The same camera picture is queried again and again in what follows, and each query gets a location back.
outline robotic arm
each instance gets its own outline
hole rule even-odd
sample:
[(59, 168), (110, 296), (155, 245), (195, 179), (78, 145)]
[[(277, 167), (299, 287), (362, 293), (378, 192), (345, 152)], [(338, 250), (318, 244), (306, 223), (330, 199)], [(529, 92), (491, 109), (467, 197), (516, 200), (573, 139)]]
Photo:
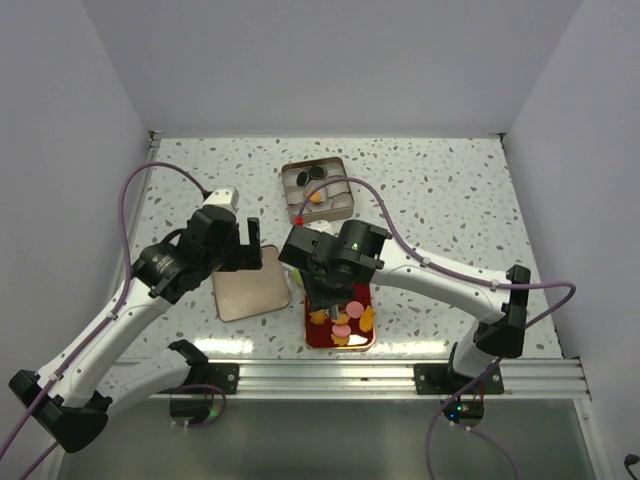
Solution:
[(302, 226), (292, 228), (280, 260), (298, 268), (312, 310), (331, 308), (353, 298), (355, 283), (373, 283), (425, 295), (475, 317), (471, 330), (454, 346), (447, 379), (464, 385), (496, 358), (522, 355), (528, 292), (483, 287), (428, 267), (450, 270), (498, 283), (529, 283), (531, 272), (519, 265), (507, 272), (479, 270), (413, 249), (420, 263), (389, 232), (358, 220), (345, 222), (337, 237)]
[(37, 372), (21, 370), (11, 379), (10, 388), (25, 406), (31, 405), (50, 380), (56, 380), (34, 417), (66, 451), (84, 448), (102, 431), (109, 416), (136, 401), (167, 388), (204, 383), (207, 357), (189, 342), (180, 341), (169, 345), (159, 357), (128, 368), (125, 378), (100, 384), (133, 340), (213, 271), (262, 268), (258, 219), (248, 219), (249, 245), (241, 245), (235, 217), (237, 202), (235, 189), (216, 190), (196, 210), (186, 228), (145, 248), (133, 265), (123, 307), (60, 378), (55, 372), (110, 314), (123, 285), (60, 355)]

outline speckled tabletop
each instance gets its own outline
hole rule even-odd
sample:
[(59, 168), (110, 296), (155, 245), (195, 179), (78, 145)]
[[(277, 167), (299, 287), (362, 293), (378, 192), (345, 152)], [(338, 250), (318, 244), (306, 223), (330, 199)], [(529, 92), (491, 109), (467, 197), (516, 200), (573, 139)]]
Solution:
[[(514, 263), (538, 271), (497, 139), (236, 138), (165, 139), (158, 161), (190, 170), (209, 189), (235, 186), (239, 219), (258, 216), (264, 244), (280, 247), (289, 232), (280, 169), (304, 159), (339, 156), (347, 173), (379, 189), (401, 232), (413, 244), (454, 260), (495, 270)], [(354, 188), (355, 216), (383, 225), (370, 194)], [(184, 225), (201, 203), (175, 172), (155, 169), (133, 240), (134, 254)], [(375, 287), (378, 339), (367, 352), (313, 350), (304, 340), (302, 294), (291, 290), (284, 310), (230, 323), (216, 315), (211, 282), (185, 295), (149, 326), (124, 357), (147, 358), (185, 338), (211, 358), (447, 358), (469, 329), (466, 313), (410, 292)], [(532, 313), (546, 308), (530, 295)], [(561, 358), (551, 319), (527, 331), (525, 358)]]

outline pink round object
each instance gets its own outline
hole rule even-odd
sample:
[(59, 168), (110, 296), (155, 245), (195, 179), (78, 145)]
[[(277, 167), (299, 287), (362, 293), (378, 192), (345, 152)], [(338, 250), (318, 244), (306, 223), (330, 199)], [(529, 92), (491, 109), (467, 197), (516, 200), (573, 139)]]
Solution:
[(364, 307), (360, 302), (356, 301), (347, 303), (345, 310), (347, 311), (347, 315), (356, 320), (364, 313)]
[(351, 335), (351, 327), (349, 325), (336, 325), (334, 324), (331, 331), (336, 337), (346, 338)]

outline beige tray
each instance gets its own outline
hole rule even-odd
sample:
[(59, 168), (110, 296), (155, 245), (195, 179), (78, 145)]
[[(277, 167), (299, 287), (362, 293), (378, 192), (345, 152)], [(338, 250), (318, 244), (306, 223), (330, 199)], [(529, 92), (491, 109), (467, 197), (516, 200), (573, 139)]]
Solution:
[(278, 249), (262, 247), (262, 268), (238, 272), (215, 272), (213, 294), (223, 322), (280, 310), (289, 305), (289, 289)]
[[(340, 157), (320, 158), (316, 160), (307, 160), (304, 162), (289, 163), (282, 167), (282, 170), (281, 170), (282, 171), (282, 187), (284, 188), (285, 202), (287, 204), (287, 211), (289, 213), (289, 221), (291, 222), (291, 225), (296, 224), (297, 215), (295, 213), (291, 213), (291, 211), (289, 210), (289, 202), (287, 200), (287, 194), (289, 192), (290, 187), (288, 187), (284, 183), (285, 172), (294, 168), (307, 168), (307, 167), (313, 167), (314, 165), (326, 165), (328, 163), (339, 164), (342, 167), (342, 170), (344, 171), (345, 176), (348, 176), (347, 169), (345, 168), (344, 162)], [(351, 191), (351, 186), (347, 184), (347, 187), (348, 187), (348, 193), (349, 195), (351, 195), (351, 200), (352, 200), (350, 207), (332, 208), (331, 210), (327, 210), (324, 212), (305, 213), (302, 216), (304, 223), (316, 222), (318, 220), (326, 220), (328, 222), (333, 222), (335, 220), (344, 220), (346, 218), (351, 218), (351, 216), (353, 215), (353, 210), (355, 208), (355, 198), (353, 198), (353, 192)]]

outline black round object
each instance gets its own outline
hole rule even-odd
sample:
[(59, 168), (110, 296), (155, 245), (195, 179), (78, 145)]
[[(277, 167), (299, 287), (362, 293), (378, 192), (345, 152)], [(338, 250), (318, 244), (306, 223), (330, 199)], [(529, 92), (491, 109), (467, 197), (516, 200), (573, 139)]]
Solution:
[(307, 172), (300, 172), (296, 178), (296, 185), (304, 187), (307, 183), (309, 183), (309, 174)]
[(325, 170), (324, 167), (321, 167), (320, 165), (314, 165), (309, 169), (309, 176), (313, 180), (322, 180), (324, 177), (327, 176), (327, 171)]

